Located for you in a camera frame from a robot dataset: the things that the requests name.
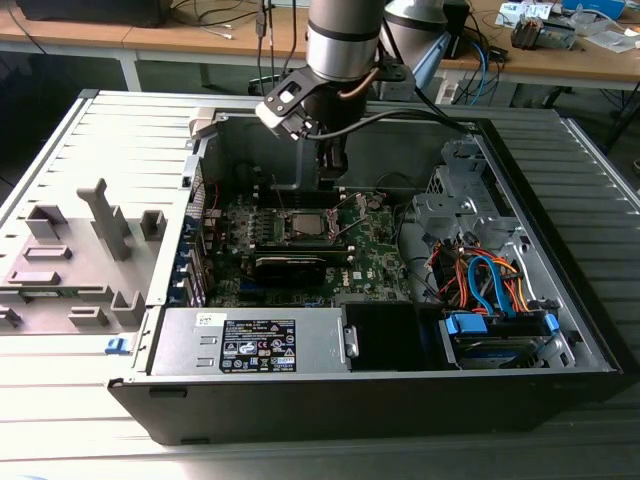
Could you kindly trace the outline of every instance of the blue cable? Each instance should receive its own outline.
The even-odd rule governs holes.
[[[480,295],[478,286],[476,285],[476,266],[480,262],[486,262],[486,264],[489,265],[489,270],[491,271],[491,275],[493,276],[493,286],[494,290],[496,291],[496,297],[498,298],[498,305],[500,305],[500,310],[502,310],[502,312],[507,317],[515,317],[516,313],[513,311],[513,308],[511,308],[511,301],[509,300],[509,297],[505,295],[504,290],[502,289],[500,269],[489,257],[481,256],[471,260],[469,269],[467,271],[467,277],[469,278],[469,291],[476,298],[476,300],[478,300],[478,302],[480,302],[482,306],[487,309],[489,315],[493,315],[493,307],[489,302],[487,302],[487,300],[485,300],[482,295]]]
[[[471,45],[476,47],[476,50],[478,50],[478,53],[480,53],[480,58],[482,59],[482,80],[480,80],[480,87],[478,87],[476,96],[473,98],[473,100],[471,100],[471,105],[475,105],[478,102],[478,99],[480,98],[482,91],[484,90],[484,84],[485,84],[485,81],[487,80],[487,70],[489,69],[489,65],[487,62],[487,57],[485,56],[484,51],[482,50],[482,47],[478,45],[476,42],[473,42]]]

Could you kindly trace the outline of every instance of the blue drive bracket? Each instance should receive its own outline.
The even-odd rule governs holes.
[[[547,327],[549,327],[549,330],[551,330],[552,334],[560,330],[560,324],[558,323],[558,319],[553,313],[547,313],[544,316],[544,321],[546,322]]]
[[[113,337],[104,349],[106,355],[129,355],[129,341],[122,337]]]
[[[502,288],[500,269],[489,257],[476,257],[471,260],[471,263],[469,263],[469,270],[467,271],[467,277],[469,278],[469,291],[476,298],[476,300],[478,300],[478,302],[480,302],[480,304],[482,304],[482,306],[487,309],[489,315],[494,314],[493,307],[489,302],[487,302],[487,300],[485,300],[482,295],[480,295],[480,292],[478,291],[478,285],[476,284],[475,272],[476,267],[480,262],[485,262],[487,265],[489,265],[489,270],[491,271],[491,275],[493,276],[494,289],[496,291],[496,297],[498,298],[498,305],[500,305],[500,310],[502,310],[502,312],[507,317],[515,317],[516,312],[514,312],[513,308],[511,307],[511,300],[509,300],[509,297],[504,293],[504,289]]]
[[[487,324],[479,313],[452,313],[445,325],[449,335],[488,333]]]

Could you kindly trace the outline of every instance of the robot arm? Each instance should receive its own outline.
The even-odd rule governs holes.
[[[307,66],[269,92],[256,114],[276,135],[294,140],[314,129],[329,134],[358,122],[374,81],[406,78],[406,70],[398,68],[400,59],[384,54],[383,41],[399,56],[398,38],[410,62],[422,59],[446,27],[442,2],[395,0],[385,9],[385,0],[312,0]],[[385,30],[394,38],[385,35],[381,40],[384,16],[391,25]],[[346,172],[346,142],[347,137],[340,136],[318,143],[321,185],[332,185]]]
[[[296,70],[256,108],[276,134],[297,140],[318,122],[329,131],[361,118],[366,99],[357,89],[374,67],[385,0],[312,0],[307,66]]]

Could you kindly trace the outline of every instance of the blue latch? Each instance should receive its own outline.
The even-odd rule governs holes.
[[[553,313],[547,313],[544,316],[544,321],[547,322],[547,326],[549,327],[549,330],[551,330],[551,333],[555,333],[560,330],[558,319]]]
[[[445,320],[445,324],[447,325],[449,335],[456,335],[458,333],[488,333],[487,324],[484,318],[482,318],[482,315],[478,313],[452,313],[451,316]]]
[[[129,355],[129,342],[121,337],[114,337],[104,349],[107,355]]]

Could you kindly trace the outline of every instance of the floor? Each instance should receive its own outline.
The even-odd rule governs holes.
[[[11,185],[19,181],[81,88],[126,89],[119,66],[112,60],[21,54],[2,54],[2,60],[0,141],[4,147],[4,161],[0,162],[0,201],[11,192]],[[200,84],[197,65],[139,63],[145,91],[244,95],[249,80],[257,76],[253,67],[212,65],[209,68],[214,85],[206,89]],[[435,93],[437,84],[432,87]],[[521,86],[517,104],[535,107],[542,103],[547,93],[543,87]],[[607,138],[616,110],[601,92],[586,89],[561,95],[555,108],[562,116],[577,120],[596,144]],[[633,161],[640,156],[639,135],[640,122],[635,122],[609,154],[635,189],[640,188],[640,178],[634,175],[632,167]]]

